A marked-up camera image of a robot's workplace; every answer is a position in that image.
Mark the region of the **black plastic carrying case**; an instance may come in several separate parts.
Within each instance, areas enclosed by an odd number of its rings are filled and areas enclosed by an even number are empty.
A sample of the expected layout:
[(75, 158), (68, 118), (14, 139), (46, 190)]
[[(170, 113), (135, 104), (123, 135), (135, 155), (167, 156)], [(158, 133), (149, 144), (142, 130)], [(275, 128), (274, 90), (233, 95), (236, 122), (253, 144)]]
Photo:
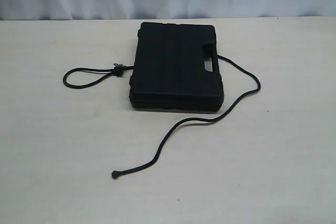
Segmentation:
[(215, 27), (143, 22), (129, 84), (136, 109), (217, 112), (224, 88)]

